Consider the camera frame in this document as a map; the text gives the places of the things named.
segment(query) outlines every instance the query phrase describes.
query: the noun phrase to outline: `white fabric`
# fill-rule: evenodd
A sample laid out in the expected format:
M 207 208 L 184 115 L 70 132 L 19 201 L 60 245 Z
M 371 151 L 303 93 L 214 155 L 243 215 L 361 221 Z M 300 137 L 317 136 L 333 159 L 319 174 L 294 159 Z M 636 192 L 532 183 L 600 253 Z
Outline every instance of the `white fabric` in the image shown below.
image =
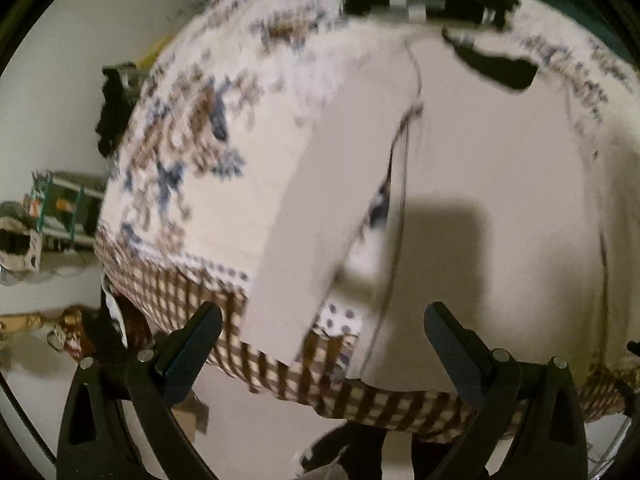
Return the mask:
M 325 108 L 280 203 L 247 303 L 244 341 L 269 348 L 281 362 L 297 355 L 380 187 L 390 146 L 418 92 L 406 48 L 383 50 L 352 73 Z M 273 315 L 274 305 L 286 318 Z M 273 334 L 283 331 L 287 337 L 273 345 Z
M 599 349 L 604 291 L 591 154 L 567 116 L 580 105 L 558 78 L 513 92 L 442 42 L 411 51 L 422 127 L 408 132 L 406 197 L 388 226 L 402 231 L 392 294 L 373 337 L 360 337 L 359 376 L 377 388 L 454 392 L 422 328 L 424 307 L 443 301 L 490 348 L 526 362 L 562 356 L 580 383 Z
M 122 317 L 122 311 L 118 306 L 118 302 L 113 297 L 111 293 L 111 287 L 108 284 L 108 277 L 106 272 L 102 272 L 102 277 L 100 279 L 100 284 L 102 285 L 102 290 L 104 292 L 104 296 L 106 298 L 107 309 L 109 311 L 109 316 L 111 317 L 111 321 L 118 324 L 120 328 L 118 331 L 120 332 L 120 339 L 122 341 L 122 345 L 124 348 L 128 348 L 127 345 L 127 328 L 124 325 L 124 318 Z

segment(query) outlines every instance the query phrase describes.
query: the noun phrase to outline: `bedspread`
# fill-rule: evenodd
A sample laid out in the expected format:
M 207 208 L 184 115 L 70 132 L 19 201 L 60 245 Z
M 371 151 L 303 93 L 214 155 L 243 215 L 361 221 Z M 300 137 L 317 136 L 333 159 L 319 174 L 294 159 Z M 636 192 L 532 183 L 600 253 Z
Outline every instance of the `bedspread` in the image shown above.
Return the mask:
M 478 45 L 564 78 L 594 124 L 617 92 L 640 91 L 629 66 L 551 8 L 523 0 L 513 24 L 497 46 L 491 36 Z M 472 415 L 456 395 L 344 378 L 366 301 L 345 293 L 343 277 L 367 283 L 377 275 L 384 178 L 296 362 L 277 362 L 239 338 L 280 200 L 324 106 L 371 52 L 422 28 L 348 19 L 340 0 L 212 1 L 151 70 L 116 156 L 95 248 L 114 285 L 165 331 L 182 327 L 203 301 L 219 304 L 225 329 L 210 360 L 252 392 L 449 442 Z M 636 364 L 611 371 L 597 356 L 590 371 L 580 390 L 587 420 L 623 408 L 617 379 L 640 386 Z

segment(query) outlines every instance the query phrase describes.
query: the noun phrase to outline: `black clip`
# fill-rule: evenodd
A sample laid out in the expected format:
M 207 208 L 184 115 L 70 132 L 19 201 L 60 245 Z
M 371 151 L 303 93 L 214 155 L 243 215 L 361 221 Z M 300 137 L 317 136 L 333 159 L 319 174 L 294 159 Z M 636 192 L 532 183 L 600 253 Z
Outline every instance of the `black clip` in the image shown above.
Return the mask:
M 478 480 L 520 400 L 529 408 L 498 480 L 586 480 L 584 421 L 567 362 L 520 363 L 506 350 L 493 352 L 464 329 L 447 307 L 434 303 L 424 330 L 460 397 L 478 409 L 468 430 L 430 480 Z
M 58 480 L 152 480 L 142 465 L 122 411 L 131 400 L 149 444 L 172 480 L 217 480 L 193 448 L 170 409 L 184 399 L 222 332 L 222 313 L 204 304 L 187 325 L 155 351 L 101 365 L 84 359 L 66 401 L 58 443 Z M 120 338 L 110 323 L 110 344 Z

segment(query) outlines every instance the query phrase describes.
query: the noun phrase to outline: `brown checkered fabric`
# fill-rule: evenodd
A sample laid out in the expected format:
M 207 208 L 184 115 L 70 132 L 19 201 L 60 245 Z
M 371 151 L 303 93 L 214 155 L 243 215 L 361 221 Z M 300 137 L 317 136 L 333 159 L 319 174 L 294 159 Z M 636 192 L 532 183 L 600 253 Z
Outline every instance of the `brown checkered fabric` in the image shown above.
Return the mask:
M 225 325 L 209 361 L 230 377 L 244 381 L 252 393 L 270 392 L 278 399 L 311 406 L 326 418 L 417 433 L 429 442 L 451 442 L 472 420 L 473 410 L 456 395 L 391 392 L 345 380 L 354 336 L 325 338 L 311 330 L 300 357 L 287 366 L 240 341 L 246 301 L 241 290 L 232 290 L 201 269 L 163 269 L 140 260 L 124 243 L 108 241 L 103 232 L 97 234 L 95 250 L 119 291 L 166 332 L 183 327 L 203 302 L 217 304 Z M 624 400 L 615 388 L 619 379 L 638 389 L 636 370 L 625 377 L 603 368 L 593 371 L 578 392 L 587 422 L 624 409 Z M 510 433 L 525 410 L 526 405 L 521 404 Z

